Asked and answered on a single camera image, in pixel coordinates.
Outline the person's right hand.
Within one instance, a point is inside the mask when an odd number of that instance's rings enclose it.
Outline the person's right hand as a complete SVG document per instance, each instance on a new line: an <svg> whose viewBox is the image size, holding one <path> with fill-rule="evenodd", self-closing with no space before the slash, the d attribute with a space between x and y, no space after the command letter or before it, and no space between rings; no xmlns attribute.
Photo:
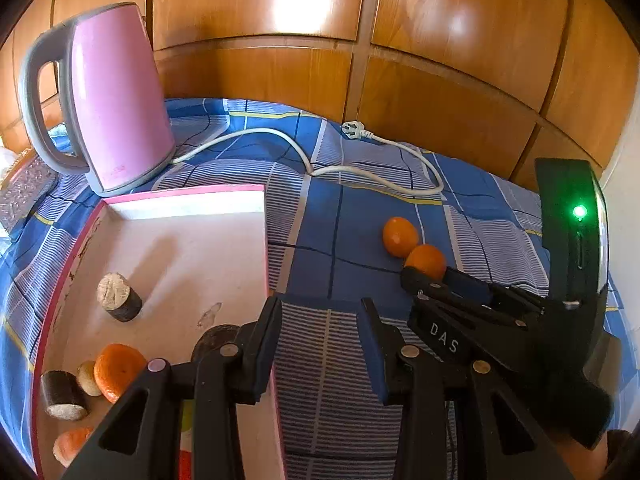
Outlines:
<svg viewBox="0 0 640 480"><path fill-rule="evenodd" d="M590 450L564 434L551 437L574 479L639 479L639 427L608 430Z"/></svg>

